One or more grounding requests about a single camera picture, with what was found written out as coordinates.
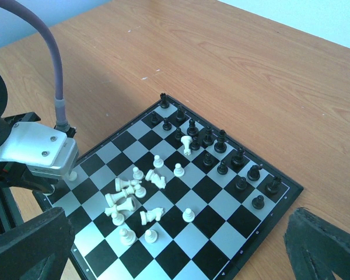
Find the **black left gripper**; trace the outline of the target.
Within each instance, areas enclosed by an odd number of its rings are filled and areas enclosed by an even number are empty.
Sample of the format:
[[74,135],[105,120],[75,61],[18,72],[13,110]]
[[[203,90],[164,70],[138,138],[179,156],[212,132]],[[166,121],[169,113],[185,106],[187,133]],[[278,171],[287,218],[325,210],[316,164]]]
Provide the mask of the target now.
[[[41,118],[35,112],[28,112],[24,114],[12,115],[4,117],[10,127],[12,128],[16,123],[20,121],[37,122]],[[71,127],[66,132],[68,137],[73,138],[76,134],[76,128]],[[54,187],[58,184],[60,178],[47,178],[35,176],[31,173],[29,168],[22,163],[15,162],[0,162],[0,187],[21,187],[32,191],[38,191],[43,194],[50,195],[54,192]]]

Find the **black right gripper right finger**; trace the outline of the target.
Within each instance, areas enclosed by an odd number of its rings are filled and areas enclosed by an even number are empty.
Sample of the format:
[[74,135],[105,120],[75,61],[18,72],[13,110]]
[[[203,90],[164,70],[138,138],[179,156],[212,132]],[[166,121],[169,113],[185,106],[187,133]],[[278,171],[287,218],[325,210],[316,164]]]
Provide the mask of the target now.
[[306,208],[290,215],[284,243],[296,279],[350,279],[350,234]]

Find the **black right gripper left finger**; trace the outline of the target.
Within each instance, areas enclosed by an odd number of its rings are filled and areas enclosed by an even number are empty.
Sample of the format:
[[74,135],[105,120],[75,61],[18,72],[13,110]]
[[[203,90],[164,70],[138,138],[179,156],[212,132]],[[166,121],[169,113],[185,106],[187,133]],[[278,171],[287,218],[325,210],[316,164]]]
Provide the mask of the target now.
[[75,231],[61,207],[0,235],[0,279],[60,279]]

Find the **black white chessboard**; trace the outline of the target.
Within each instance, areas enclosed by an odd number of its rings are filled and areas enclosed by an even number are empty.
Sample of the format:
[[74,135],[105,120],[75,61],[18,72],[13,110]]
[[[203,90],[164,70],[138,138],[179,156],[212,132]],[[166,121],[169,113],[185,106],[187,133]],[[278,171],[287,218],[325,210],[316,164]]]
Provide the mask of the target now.
[[[214,150],[219,130],[172,97],[163,109],[149,107],[94,149],[75,166],[75,181],[62,181],[51,195],[37,194],[42,210],[61,207],[75,229],[71,260],[83,279],[233,279],[269,232],[294,203],[303,187],[281,171],[226,136],[226,152]],[[176,121],[178,106],[186,119]],[[159,123],[151,124],[151,112]],[[163,119],[172,124],[162,128]],[[184,145],[175,140],[177,127],[187,135],[189,119],[199,129],[200,148],[185,156]],[[213,144],[204,146],[205,128],[212,128]],[[205,152],[213,165],[205,167]],[[165,177],[165,189],[144,180],[144,198],[134,198],[136,210],[124,211],[123,228],[136,234],[131,246],[120,242],[120,227],[104,211],[106,194],[114,194],[115,178],[131,180],[133,168],[146,174],[154,156],[164,165],[155,171]],[[221,160],[228,172],[217,172]],[[185,173],[176,177],[175,164]],[[163,208],[160,221],[141,225],[140,212]],[[187,223],[182,214],[190,208],[195,219]],[[156,230],[149,244],[145,231]]]

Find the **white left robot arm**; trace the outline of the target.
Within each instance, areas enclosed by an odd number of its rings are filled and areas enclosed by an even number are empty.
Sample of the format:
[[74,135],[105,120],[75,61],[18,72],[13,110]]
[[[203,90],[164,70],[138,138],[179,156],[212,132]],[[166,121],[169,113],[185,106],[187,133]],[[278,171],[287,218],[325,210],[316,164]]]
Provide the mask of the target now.
[[76,180],[75,129],[62,132],[43,125],[34,112],[3,117],[7,103],[8,91],[0,75],[0,187],[50,195],[60,180]]

